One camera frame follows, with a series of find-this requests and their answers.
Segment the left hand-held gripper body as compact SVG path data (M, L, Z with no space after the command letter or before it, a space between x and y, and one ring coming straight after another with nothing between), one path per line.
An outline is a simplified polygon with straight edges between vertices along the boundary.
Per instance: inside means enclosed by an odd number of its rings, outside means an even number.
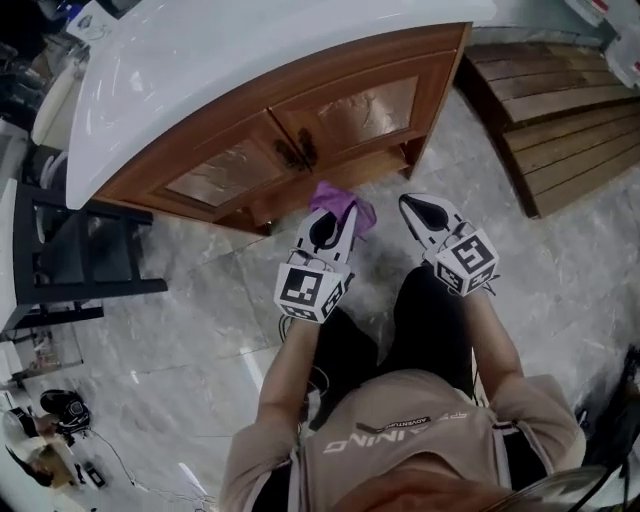
M287 317L324 323L354 276L346 263L292 249L287 261L279 265L274 302Z

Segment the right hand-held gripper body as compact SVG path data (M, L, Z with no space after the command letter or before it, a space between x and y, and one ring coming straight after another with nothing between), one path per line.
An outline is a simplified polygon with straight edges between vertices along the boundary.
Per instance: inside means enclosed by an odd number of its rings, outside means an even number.
M495 275L499 255L483 229L447 237L426 261L451 293L464 297Z

